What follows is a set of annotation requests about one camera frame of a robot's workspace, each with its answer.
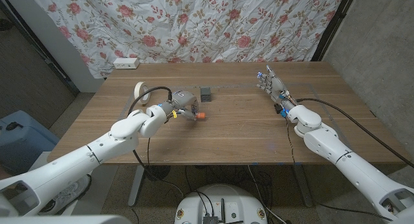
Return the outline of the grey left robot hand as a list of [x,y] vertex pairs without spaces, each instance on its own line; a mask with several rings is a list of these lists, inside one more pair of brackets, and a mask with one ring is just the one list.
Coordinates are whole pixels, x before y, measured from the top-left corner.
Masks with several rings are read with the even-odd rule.
[[178,111],[188,119],[197,120],[199,103],[197,97],[189,91],[176,91],[171,95],[171,100],[162,103],[161,108],[166,115],[172,111]]

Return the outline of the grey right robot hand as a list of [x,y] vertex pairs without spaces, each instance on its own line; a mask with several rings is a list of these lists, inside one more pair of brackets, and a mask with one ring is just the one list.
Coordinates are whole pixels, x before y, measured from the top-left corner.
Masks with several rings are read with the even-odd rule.
[[270,96],[270,99],[274,102],[276,113],[285,117],[297,103],[275,72],[268,65],[266,69],[267,73],[260,71],[257,73],[257,79],[259,80],[257,86]]

